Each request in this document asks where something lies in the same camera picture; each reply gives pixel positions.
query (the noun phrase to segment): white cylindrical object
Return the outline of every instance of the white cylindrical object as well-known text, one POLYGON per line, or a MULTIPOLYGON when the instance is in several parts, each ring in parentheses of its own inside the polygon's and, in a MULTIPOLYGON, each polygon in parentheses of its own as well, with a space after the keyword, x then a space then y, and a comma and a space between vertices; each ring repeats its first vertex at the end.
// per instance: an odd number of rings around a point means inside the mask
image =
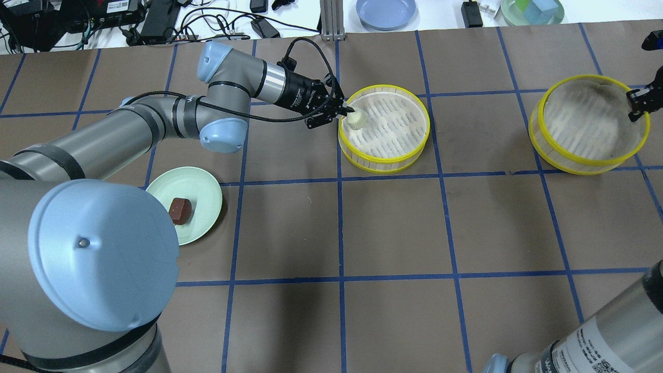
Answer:
POLYGON ((360 108, 356 108, 353 113, 348 113, 347 115, 347 124, 352 128, 352 130, 357 131, 362 129, 366 125, 368 120, 368 114, 366 111, 360 108))

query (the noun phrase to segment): qr code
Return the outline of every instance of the qr code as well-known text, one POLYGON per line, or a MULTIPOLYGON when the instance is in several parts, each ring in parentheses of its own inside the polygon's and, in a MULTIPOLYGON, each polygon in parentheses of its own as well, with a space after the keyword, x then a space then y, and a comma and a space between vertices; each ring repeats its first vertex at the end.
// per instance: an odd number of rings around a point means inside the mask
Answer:
POLYGON ((605 360, 601 360, 598 364, 594 364, 592 368, 595 373, 619 373, 619 371, 615 370, 613 366, 605 360))

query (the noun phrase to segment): blue plate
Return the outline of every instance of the blue plate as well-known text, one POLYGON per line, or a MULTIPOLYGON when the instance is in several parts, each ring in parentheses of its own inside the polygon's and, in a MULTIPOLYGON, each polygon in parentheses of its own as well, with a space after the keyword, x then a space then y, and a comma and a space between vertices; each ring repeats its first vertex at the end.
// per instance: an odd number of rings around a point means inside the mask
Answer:
POLYGON ((361 22, 383 31, 407 25, 415 11, 414 0, 357 0, 361 22))

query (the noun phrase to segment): light blue joint cap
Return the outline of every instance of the light blue joint cap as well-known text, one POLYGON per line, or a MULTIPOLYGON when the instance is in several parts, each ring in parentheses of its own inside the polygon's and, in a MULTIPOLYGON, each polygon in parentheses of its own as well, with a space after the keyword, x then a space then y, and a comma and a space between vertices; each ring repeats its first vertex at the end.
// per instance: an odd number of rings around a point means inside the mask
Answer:
POLYGON ((220 42, 206 42, 198 60, 198 79, 209 83, 231 50, 231 47, 220 42))
POLYGON ((134 98, 134 96, 129 96, 129 97, 125 98, 124 100, 122 100, 122 102, 120 103, 120 106, 119 106, 119 107, 121 108, 121 107, 123 107, 124 105, 126 105, 127 102, 129 102, 129 100, 131 100, 132 98, 134 98))
POLYGON ((39 201, 28 253, 39 285, 61 312, 89 328, 125 332, 166 307, 180 250, 168 211, 151 194, 82 179, 39 201))
POLYGON ((234 153, 244 146, 249 125, 239 118, 223 118, 209 122, 200 131, 200 143, 217 153, 234 153))
POLYGON ((494 354, 483 367, 481 373, 506 373, 508 359, 504 355, 494 354))

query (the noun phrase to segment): green cube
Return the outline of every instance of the green cube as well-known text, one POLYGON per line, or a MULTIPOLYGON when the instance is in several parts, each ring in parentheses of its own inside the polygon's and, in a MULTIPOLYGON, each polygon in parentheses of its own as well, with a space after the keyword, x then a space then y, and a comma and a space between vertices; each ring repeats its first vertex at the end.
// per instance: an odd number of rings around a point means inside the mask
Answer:
POLYGON ((516 6, 518 9, 520 9, 520 11, 524 12, 525 9, 527 9, 527 7, 530 5, 531 1, 532 0, 516 0, 516 6))

